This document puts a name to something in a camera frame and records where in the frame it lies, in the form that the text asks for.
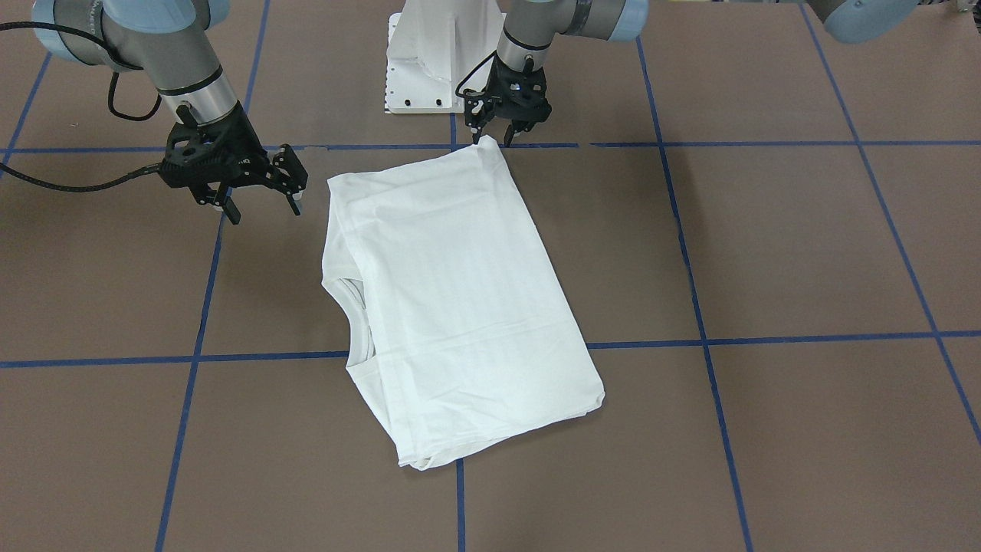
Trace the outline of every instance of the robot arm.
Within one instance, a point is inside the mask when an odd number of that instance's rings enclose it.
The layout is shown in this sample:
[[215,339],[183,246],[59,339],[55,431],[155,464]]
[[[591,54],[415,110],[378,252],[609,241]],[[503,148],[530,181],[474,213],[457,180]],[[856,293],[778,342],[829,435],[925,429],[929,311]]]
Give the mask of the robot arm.
[[221,207],[233,224],[241,215],[228,191],[244,186],[285,194],[298,215],[306,171],[288,144],[269,159],[205,36],[228,11],[228,0],[37,0],[33,18],[90,32],[113,49],[110,54],[84,38],[38,30],[61,58],[147,72],[177,120],[160,167],[168,186]]
[[506,145],[548,118],[542,65],[556,34],[630,41],[646,20],[647,0],[515,0],[492,54],[487,86],[463,94],[474,143],[494,117],[511,120]]
[[[840,42],[870,40],[898,25],[918,0],[806,0]],[[482,91],[464,90],[464,118],[474,143],[494,117],[510,119],[504,144],[551,113],[542,65],[556,34],[629,41],[641,33],[647,0],[514,0]]]

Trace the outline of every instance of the blue tape grid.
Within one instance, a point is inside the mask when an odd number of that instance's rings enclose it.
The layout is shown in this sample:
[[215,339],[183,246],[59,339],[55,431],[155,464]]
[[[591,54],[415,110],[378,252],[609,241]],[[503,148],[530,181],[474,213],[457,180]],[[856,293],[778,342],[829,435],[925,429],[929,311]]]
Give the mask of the blue tape grid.
[[[263,41],[265,37],[266,24],[269,17],[270,10],[270,0],[265,0],[263,6],[263,14],[260,22],[258,39],[255,48],[255,54],[252,63],[252,69],[249,76],[248,90],[243,101],[243,107],[247,111],[252,100],[252,94],[254,90],[255,80],[259,69],[259,64],[261,61]],[[712,391],[712,397],[715,403],[716,414],[719,422],[719,428],[722,435],[723,447],[726,455],[726,460],[729,466],[730,478],[733,485],[733,492],[736,498],[737,509],[740,516],[740,523],[743,529],[743,536],[745,541],[745,546],[748,552],[752,552],[752,539],[749,531],[749,521],[746,513],[746,508],[743,503],[742,492],[740,490],[739,476],[735,463],[735,456],[732,451],[732,446],[729,441],[728,431],[726,427],[725,414],[722,406],[722,399],[718,389],[718,385],[715,379],[714,367],[711,359],[710,347],[717,346],[742,346],[742,345],[762,345],[762,344],[787,344],[787,343],[828,343],[828,342],[848,342],[848,341],[882,341],[882,340],[914,340],[914,339],[932,339],[937,343],[937,346],[941,352],[944,359],[945,365],[948,369],[950,377],[953,384],[960,396],[961,402],[964,406],[968,420],[974,430],[975,436],[978,439],[979,444],[981,444],[981,429],[978,427],[977,418],[974,415],[970,404],[967,401],[967,397],[964,390],[960,384],[959,377],[957,376],[956,370],[953,363],[951,362],[950,356],[947,352],[947,348],[944,343],[944,339],[951,338],[964,338],[964,337],[981,337],[981,330],[957,330],[957,331],[940,331],[933,314],[930,310],[929,304],[926,297],[919,285],[919,281],[916,277],[915,271],[913,269],[912,263],[906,254],[903,241],[900,237],[899,231],[893,221],[892,215],[890,213],[889,207],[886,203],[884,196],[879,188],[878,181],[875,176],[875,172],[872,169],[871,163],[865,153],[866,146],[976,146],[981,145],[981,140],[861,140],[855,129],[854,123],[852,121],[851,114],[845,103],[844,97],[841,94],[841,90],[835,81],[834,75],[831,71],[830,65],[824,55],[824,51],[821,47],[820,41],[817,38],[814,28],[807,17],[806,11],[803,6],[800,6],[801,14],[804,17],[804,22],[808,28],[811,39],[813,40],[814,46],[817,50],[818,56],[821,59],[821,63],[824,66],[825,72],[828,76],[829,81],[835,91],[836,97],[838,98],[839,105],[842,108],[843,114],[848,122],[849,128],[852,132],[853,140],[772,140],[772,141],[664,141],[661,135],[660,123],[657,117],[656,104],[654,101],[653,88],[650,83],[649,75],[647,73],[646,59],[644,55],[643,44],[640,39],[637,40],[638,55],[641,60],[642,71],[645,78],[645,86],[647,91],[647,98],[650,107],[651,120],[654,125],[654,130],[656,134],[656,141],[653,142],[592,142],[591,145],[597,147],[650,147],[657,148],[658,154],[661,159],[662,169],[664,171],[665,179],[667,182],[667,188],[669,197],[671,200],[672,212],[675,215],[676,224],[678,227],[679,234],[679,246],[681,248],[682,257],[685,261],[686,268],[688,270],[689,284],[692,292],[692,303],[696,314],[698,334],[699,338],[696,340],[665,340],[665,341],[638,341],[638,342],[607,342],[607,343],[590,343],[588,347],[591,350],[603,350],[603,349],[638,349],[638,348],[668,348],[668,347],[701,347],[704,358],[706,371],[709,379],[709,384]],[[0,152],[3,153],[3,161],[7,163],[11,156],[14,154],[50,154],[50,153],[121,153],[121,152],[161,152],[162,147],[156,146],[146,146],[146,147],[52,147],[52,148],[17,148],[17,141],[21,135],[24,128],[26,116],[30,110],[33,103],[34,97],[40,87],[43,77],[47,71],[48,65],[51,61],[51,55],[47,54],[41,63],[38,70],[37,77],[34,80],[33,86],[27,97],[24,110],[21,113],[21,117],[17,123],[13,135],[11,136],[10,142],[6,148],[0,148]],[[295,146],[295,149],[302,150],[306,148],[326,148],[326,149],[337,149],[337,150],[385,150],[385,149],[457,149],[462,145],[456,143],[456,118],[450,116],[449,118],[450,126],[450,141],[449,143],[430,143],[430,144],[301,144]],[[850,334],[850,335],[813,335],[813,336],[783,336],[783,337],[755,337],[755,338],[722,338],[722,339],[709,339],[705,333],[704,323],[701,316],[701,309],[698,303],[697,288],[695,282],[695,275],[692,271],[691,262],[688,255],[687,245],[685,243],[684,228],[682,225],[682,220],[680,212],[678,210],[677,198],[674,193],[673,181],[671,178],[670,166],[667,159],[666,149],[672,147],[772,147],[772,146],[856,146],[861,154],[862,161],[865,165],[866,172],[868,173],[869,180],[876,192],[876,196],[879,200],[880,206],[882,207],[883,215],[886,217],[889,228],[893,234],[893,238],[896,241],[897,248],[903,258],[904,265],[906,267],[907,273],[909,275],[910,281],[913,284],[916,294],[920,300],[920,304],[923,308],[924,314],[926,315],[929,325],[930,332],[907,332],[907,333],[880,333],[880,334]],[[580,147],[578,143],[575,142],[543,142],[543,143],[520,143],[514,144],[513,147],[518,148],[574,148]],[[112,359],[50,359],[50,360],[11,360],[11,361],[0,361],[0,368],[35,368],[35,367],[47,367],[47,366],[88,366],[88,365],[121,365],[121,364],[149,364],[149,363],[190,363],[190,370],[187,379],[187,385],[184,394],[183,408],[181,410],[181,422],[179,426],[179,432],[177,437],[177,442],[175,444],[174,456],[172,459],[171,471],[168,477],[167,490],[165,493],[164,505],[161,512],[161,521],[158,529],[157,541],[155,550],[157,552],[162,552],[164,548],[164,542],[166,539],[167,525],[170,518],[171,506],[173,504],[174,490],[177,484],[177,475],[180,468],[181,451],[183,446],[183,438],[186,432],[187,421],[190,413],[191,402],[193,398],[194,384],[196,381],[196,375],[198,367],[201,363],[205,362],[224,362],[224,361],[249,361],[249,360],[282,360],[282,359],[339,359],[344,358],[347,355],[346,351],[325,351],[325,352],[298,352],[298,353],[267,353],[267,354],[237,354],[237,355],[202,355],[202,347],[204,342],[205,330],[207,327],[208,313],[211,305],[212,293],[214,291],[215,280],[217,276],[218,263],[221,255],[221,239],[222,232],[224,228],[225,218],[223,217],[219,223],[218,232],[215,239],[215,247],[212,255],[211,271],[208,276],[208,284],[205,291],[204,303],[201,310],[201,321],[198,330],[198,335],[195,341],[194,354],[192,356],[171,356],[171,357],[140,357],[140,358],[112,358]],[[457,461],[456,463],[456,496],[457,496],[457,538],[458,538],[458,550],[464,552],[466,549],[466,518],[465,518],[465,463],[463,460]]]
[[967,415],[967,420],[971,424],[971,428],[974,429],[974,437],[977,439],[979,445],[981,445],[981,427],[978,426],[977,417],[974,415],[974,410],[971,408],[971,404],[967,401],[967,394],[964,392],[963,386],[960,384],[960,378],[957,376],[957,370],[954,368],[954,363],[951,362],[951,357],[947,352],[947,346],[944,344],[944,336],[940,332],[940,328],[937,327],[937,321],[933,317],[933,312],[930,310],[930,304],[926,301],[926,295],[923,293],[923,289],[920,287],[919,279],[916,277],[916,271],[913,270],[912,261],[909,260],[909,255],[906,254],[906,248],[903,245],[903,239],[900,237],[900,231],[896,228],[896,223],[893,222],[893,215],[889,211],[889,205],[886,204],[886,198],[882,195],[882,190],[879,188],[879,181],[875,176],[875,171],[872,169],[872,163],[868,159],[868,155],[865,153],[865,145],[861,138],[858,137],[858,130],[855,128],[854,121],[852,120],[852,114],[849,113],[848,105],[845,103],[845,98],[842,96],[842,91],[838,88],[838,82],[835,80],[835,76],[831,71],[831,66],[828,64],[828,59],[824,55],[824,49],[821,47],[821,41],[817,38],[817,33],[814,32],[814,26],[810,22],[810,18],[807,16],[807,11],[804,10],[803,4],[798,6],[800,8],[800,15],[803,17],[804,23],[807,25],[807,31],[810,33],[810,38],[814,42],[814,48],[817,49],[817,55],[821,58],[821,64],[824,66],[824,71],[828,75],[828,80],[831,82],[832,88],[835,90],[835,96],[838,98],[838,104],[842,108],[842,113],[845,115],[845,120],[849,124],[849,129],[852,131],[852,137],[854,138],[855,145],[858,147],[858,153],[861,155],[862,163],[865,165],[865,171],[868,173],[868,180],[872,183],[872,188],[875,190],[875,195],[879,199],[879,206],[882,207],[882,214],[886,217],[886,223],[889,224],[889,231],[893,234],[893,239],[896,241],[896,247],[900,251],[900,256],[903,258],[903,264],[906,267],[906,272],[909,274],[909,280],[916,290],[916,296],[919,298],[920,305],[923,307],[923,313],[926,315],[926,319],[930,324],[930,330],[933,333],[934,340],[937,342],[937,348],[940,349],[940,355],[944,358],[944,364],[947,366],[947,372],[950,374],[951,381],[957,390],[957,395],[960,397],[960,403],[964,406],[964,413]]

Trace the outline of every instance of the white metal bracket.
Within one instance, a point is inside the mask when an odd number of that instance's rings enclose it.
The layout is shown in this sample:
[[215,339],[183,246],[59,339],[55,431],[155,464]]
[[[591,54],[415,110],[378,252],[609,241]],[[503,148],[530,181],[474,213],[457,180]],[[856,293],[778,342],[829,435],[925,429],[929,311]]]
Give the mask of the white metal bracket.
[[[497,47],[503,26],[495,0],[406,0],[388,19],[386,112],[463,113],[456,85]],[[470,87],[486,83],[490,70]]]

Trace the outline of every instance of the folded t-shirt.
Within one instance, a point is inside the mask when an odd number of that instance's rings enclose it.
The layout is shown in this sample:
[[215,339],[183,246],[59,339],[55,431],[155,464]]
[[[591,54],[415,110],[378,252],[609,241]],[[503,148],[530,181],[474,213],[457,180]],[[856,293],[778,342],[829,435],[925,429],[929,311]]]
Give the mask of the folded t-shirt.
[[400,466],[600,406],[603,386],[497,143],[328,181],[324,287]]

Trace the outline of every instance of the light blue joint cover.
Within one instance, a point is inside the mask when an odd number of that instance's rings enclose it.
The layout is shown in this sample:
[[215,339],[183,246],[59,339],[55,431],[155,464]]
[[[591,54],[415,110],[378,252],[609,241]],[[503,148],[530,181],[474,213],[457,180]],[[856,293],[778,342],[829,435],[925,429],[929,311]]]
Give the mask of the light blue joint cover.
[[824,22],[839,42],[858,44],[895,27],[912,13],[918,0],[846,0]]
[[[34,7],[30,10],[30,18],[32,21],[38,23],[55,23],[55,0],[36,0]],[[41,44],[52,54],[68,61],[81,63],[72,53],[72,50],[69,50],[68,46],[65,45],[65,41],[62,40],[61,34],[58,31],[36,28],[34,30],[34,36],[37,36]]]
[[102,6],[121,27],[147,34],[177,32],[197,18],[191,0],[104,0]]
[[211,21],[208,22],[208,28],[217,27],[219,23],[229,16],[229,12],[232,10],[232,4],[229,3],[229,0],[208,0],[208,9],[211,12]]
[[620,19],[610,37],[610,42],[629,42],[640,36],[647,23],[647,0],[627,0],[620,12]]

